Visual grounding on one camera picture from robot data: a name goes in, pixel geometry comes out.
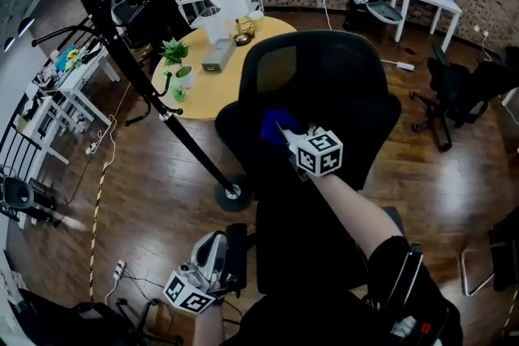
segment potted plant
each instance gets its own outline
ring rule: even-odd
[[[181,41],[175,39],[171,41],[162,41],[164,52],[161,55],[165,58],[167,66],[178,66],[174,72],[178,83],[182,88],[191,88],[193,86],[193,68],[189,65],[183,65],[182,60],[187,56],[189,47]]]

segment white desk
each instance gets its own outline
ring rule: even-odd
[[[431,35],[436,30],[436,25],[438,24],[438,20],[440,19],[441,11],[445,9],[453,14],[453,20],[451,20],[451,25],[448,27],[447,36],[444,39],[444,43],[441,45],[441,49],[445,52],[447,50],[448,44],[453,37],[454,31],[456,30],[456,26],[458,20],[461,16],[460,7],[453,0],[419,0],[421,2],[430,3],[431,5],[438,6],[438,10],[436,11],[435,18],[432,20],[431,31],[429,32]],[[391,0],[391,6],[395,7],[397,4],[397,0]],[[407,9],[409,7],[409,0],[404,0],[402,4],[401,15],[404,18],[399,24],[397,28],[397,34],[395,35],[395,42],[400,42],[400,37],[402,35],[402,30],[404,29],[405,16],[407,15]]]
[[[66,101],[70,101],[88,120],[94,120],[92,115],[85,110],[77,101],[76,97],[96,116],[98,116],[106,125],[110,125],[110,120],[81,92],[81,89],[92,77],[98,68],[101,68],[112,82],[118,82],[121,79],[108,63],[108,51],[106,48],[97,55],[88,64],[82,65],[73,70],[59,85],[58,90],[66,97]]]
[[[51,109],[56,110],[56,115],[50,112]],[[65,124],[61,121],[61,117],[65,118],[70,124],[71,127],[78,129],[79,131],[83,131],[83,127],[79,126],[72,118],[65,112],[63,109],[57,105],[52,96],[46,96],[43,98],[43,104],[38,107],[38,110],[34,114],[34,117],[27,123],[27,125],[20,131],[23,135],[29,137],[34,142],[38,143],[41,147],[41,151],[44,153],[49,153],[50,155],[59,159],[62,163],[68,164],[68,160],[63,157],[61,154],[56,152],[50,145],[54,139],[54,134],[50,133],[51,129],[47,130],[47,134],[43,139],[41,139],[41,135],[38,132],[38,129],[41,126],[41,123],[45,120],[45,116],[51,117],[59,126],[65,127]]]

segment person's arm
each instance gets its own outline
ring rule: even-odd
[[[401,236],[400,229],[382,209],[355,192],[339,177],[329,174],[324,177],[311,176],[311,179],[368,258],[382,242]]]
[[[211,305],[202,314],[196,316],[193,346],[220,346],[224,340],[221,305]]]

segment wooden table top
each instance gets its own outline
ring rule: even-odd
[[[178,116],[180,118],[214,120],[221,109],[238,99],[243,63],[251,48],[265,39],[290,32],[296,30],[282,20],[265,16],[261,31],[255,34],[249,45],[236,48],[222,72],[206,72],[202,69],[202,60],[211,51],[212,45],[205,29],[193,31],[182,39],[189,46],[189,54],[183,64],[193,67],[193,87],[186,90],[187,98],[182,103],[178,103],[170,92],[161,98],[162,102],[172,109],[181,108],[184,112]],[[162,72],[165,68],[165,58],[162,58],[152,78],[152,84],[159,92],[164,91],[165,76]]]

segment green leaves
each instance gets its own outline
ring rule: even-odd
[[[164,45],[161,56],[165,58],[166,65],[180,65],[182,60],[189,53],[189,47],[181,41],[177,42],[175,39],[171,41],[162,41]]]

